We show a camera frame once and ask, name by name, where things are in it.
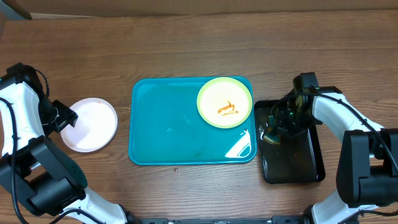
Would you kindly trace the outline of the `white plate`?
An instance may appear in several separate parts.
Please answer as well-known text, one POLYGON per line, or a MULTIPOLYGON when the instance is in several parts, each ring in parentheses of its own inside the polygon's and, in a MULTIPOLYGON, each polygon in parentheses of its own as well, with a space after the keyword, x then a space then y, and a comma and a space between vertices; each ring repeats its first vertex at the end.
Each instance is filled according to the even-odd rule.
POLYGON ((85 98, 71 107, 78 119, 61 131, 66 146, 76 152, 94 152, 105 147, 118 128, 115 109, 101 98, 85 98))

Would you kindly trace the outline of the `green yellow scrub sponge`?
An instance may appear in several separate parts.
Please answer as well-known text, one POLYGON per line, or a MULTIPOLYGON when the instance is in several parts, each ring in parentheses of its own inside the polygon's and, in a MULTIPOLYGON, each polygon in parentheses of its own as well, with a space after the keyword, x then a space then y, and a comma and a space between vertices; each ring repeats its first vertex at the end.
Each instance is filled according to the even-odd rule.
POLYGON ((262 135, 262 138, 270 144, 280 144, 280 134, 277 132, 275 119, 272 115, 268 116, 266 129, 262 135))

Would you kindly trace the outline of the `black water tray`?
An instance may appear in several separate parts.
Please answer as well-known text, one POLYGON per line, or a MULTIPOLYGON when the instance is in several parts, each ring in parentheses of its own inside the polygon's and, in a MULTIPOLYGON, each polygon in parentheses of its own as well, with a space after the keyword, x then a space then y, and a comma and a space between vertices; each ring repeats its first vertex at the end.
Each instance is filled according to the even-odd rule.
POLYGON ((270 144, 263 140, 268 116, 275 103, 276 100, 262 100, 254 104, 263 179, 269 184, 322 181, 325 178, 325 167, 314 124, 292 138, 280 136, 280 144, 270 144))

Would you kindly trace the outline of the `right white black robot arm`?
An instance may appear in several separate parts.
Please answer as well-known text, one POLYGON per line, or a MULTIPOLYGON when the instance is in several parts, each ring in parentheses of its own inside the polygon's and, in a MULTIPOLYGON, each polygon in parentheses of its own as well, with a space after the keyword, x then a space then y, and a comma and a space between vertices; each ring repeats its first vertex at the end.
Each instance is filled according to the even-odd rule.
POLYGON ((341 142, 336 190, 306 208, 306 223, 357 223, 397 201, 397 129, 386 129, 351 106, 335 86, 320 86, 313 72, 301 73, 293 89, 272 106, 263 137, 292 138, 315 124, 326 125, 341 142))

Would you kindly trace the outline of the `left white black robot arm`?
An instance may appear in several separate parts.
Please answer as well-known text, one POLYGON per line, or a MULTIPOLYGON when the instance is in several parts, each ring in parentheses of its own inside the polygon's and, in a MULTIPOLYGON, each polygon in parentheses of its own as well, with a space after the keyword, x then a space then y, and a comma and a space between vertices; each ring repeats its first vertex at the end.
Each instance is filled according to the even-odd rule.
POLYGON ((23 63, 1 77, 1 120, 4 145, 1 186, 12 197, 16 216, 26 223, 20 206, 31 214, 49 214, 82 223, 140 223, 123 206, 111 203, 88 187, 79 165, 49 138, 78 115, 58 100, 49 100, 45 75, 23 63))

